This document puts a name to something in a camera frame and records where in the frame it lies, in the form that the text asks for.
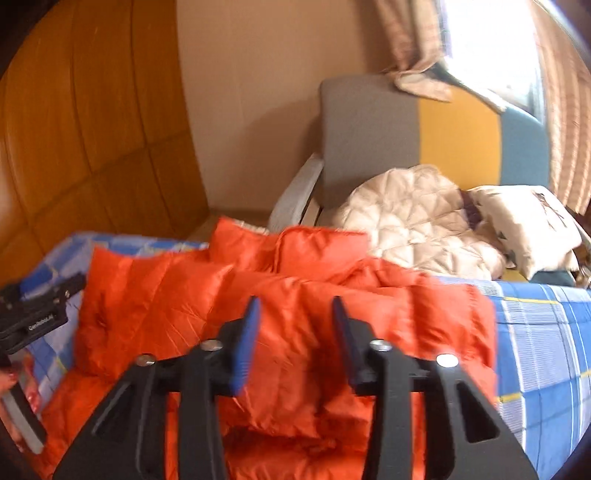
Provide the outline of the person's left hand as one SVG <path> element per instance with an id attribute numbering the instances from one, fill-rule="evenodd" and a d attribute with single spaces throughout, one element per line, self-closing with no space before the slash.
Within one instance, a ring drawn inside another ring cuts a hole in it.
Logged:
<path id="1" fill-rule="evenodd" d="M 41 397 L 33 359 L 25 350 L 1 356 L 1 421 L 20 450 L 40 454 L 46 440 L 37 410 Z"/>

